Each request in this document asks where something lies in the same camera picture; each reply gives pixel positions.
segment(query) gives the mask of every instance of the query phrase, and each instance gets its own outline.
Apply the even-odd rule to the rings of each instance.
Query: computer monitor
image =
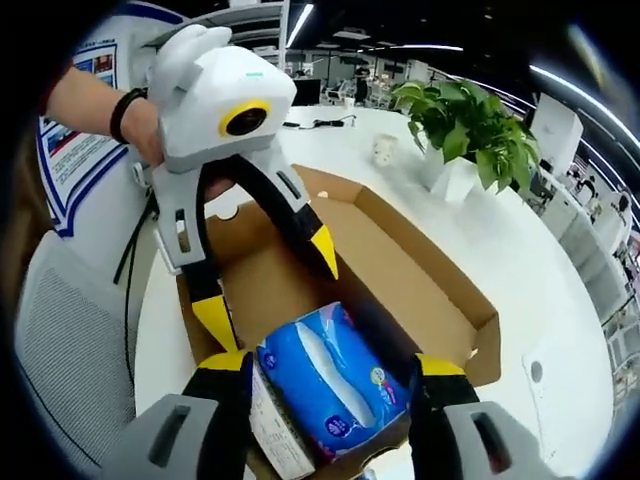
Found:
[[[320,79],[294,80],[298,89],[293,99],[294,106],[318,105],[320,103]]]

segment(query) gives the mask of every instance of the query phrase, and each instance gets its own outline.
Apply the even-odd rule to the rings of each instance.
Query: black wristband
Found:
[[[127,108],[129,108],[129,105],[131,105],[131,102],[137,98],[147,98],[147,92],[142,88],[134,88],[118,100],[118,103],[116,103],[113,113],[111,114],[109,131],[111,132],[111,136],[114,140],[122,143],[123,145],[126,145],[129,142],[122,136],[122,131],[120,130],[122,117],[124,117],[124,113],[127,111]]]

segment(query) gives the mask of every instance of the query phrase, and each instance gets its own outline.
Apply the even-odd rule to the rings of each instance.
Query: yellow camera ring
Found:
[[[229,110],[218,124],[221,137],[239,137],[254,132],[264,123],[271,111],[266,100],[252,99]]]

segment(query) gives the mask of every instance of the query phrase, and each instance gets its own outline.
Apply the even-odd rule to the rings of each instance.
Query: open cardboard box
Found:
[[[236,333],[246,347],[254,348],[284,323],[340,301],[401,383],[408,385],[410,358],[419,351],[463,367],[474,386],[498,380],[498,314],[455,263],[368,188],[295,168],[314,210],[331,231],[340,278],[315,278],[255,203],[242,205],[232,219],[210,218],[209,238],[222,268]],[[328,198],[319,197],[321,192]],[[221,348],[193,315],[183,279],[178,278],[178,286],[189,342],[200,363]],[[404,443],[407,434],[408,421],[402,418],[309,478],[351,479],[367,461]],[[259,479],[277,478],[259,453],[250,460]]]

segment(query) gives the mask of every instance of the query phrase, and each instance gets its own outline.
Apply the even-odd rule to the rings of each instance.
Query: poster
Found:
[[[74,55],[79,70],[89,72],[118,88],[117,43],[104,39],[85,43]],[[126,147],[110,137],[73,131],[41,116],[36,133],[38,158],[49,197],[49,208],[61,236],[72,236],[73,208]]]

